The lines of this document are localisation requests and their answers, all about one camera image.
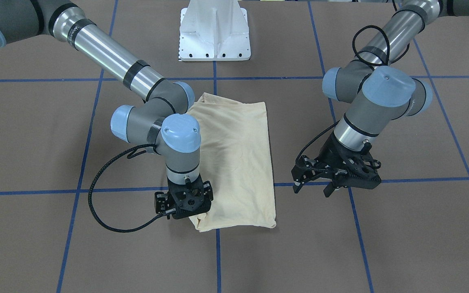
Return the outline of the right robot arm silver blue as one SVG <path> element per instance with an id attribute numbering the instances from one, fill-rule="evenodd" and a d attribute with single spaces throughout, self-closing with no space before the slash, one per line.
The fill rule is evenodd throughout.
<path id="1" fill-rule="evenodd" d="M 208 63 L 177 61 L 177 13 L 189 1 L 77 1 L 86 15 L 136 56 L 166 77 L 212 77 Z M 110 130 L 113 111 L 142 105 L 141 99 L 95 63 L 51 36 L 37 36 L 0 48 L 0 225 L 68 221 L 76 193 L 25 191 L 80 189 L 79 208 L 92 215 L 87 191 L 98 170 L 133 144 Z M 95 189 L 166 184 L 163 158 L 143 154 L 120 158 Z M 154 215 L 153 192 L 97 192 L 93 204 L 113 227 L 139 225 Z"/>

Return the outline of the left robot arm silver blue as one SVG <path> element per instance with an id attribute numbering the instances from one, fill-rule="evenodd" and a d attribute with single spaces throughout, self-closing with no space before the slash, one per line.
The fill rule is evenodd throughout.
<path id="1" fill-rule="evenodd" d="M 324 95 L 350 107 L 327 128 L 330 136 L 316 158 L 299 152 L 291 171 L 295 193 L 319 178 L 329 180 L 325 197 L 340 188 L 371 190 L 381 183 L 381 163 L 370 153 L 373 142 L 389 122 L 415 116 L 432 102 L 428 84 L 392 64 L 426 26 L 444 16 L 469 16 L 469 0 L 403 0 L 383 28 L 364 27 L 378 33 L 361 50 L 352 46 L 354 58 L 346 67 L 324 74 Z"/>

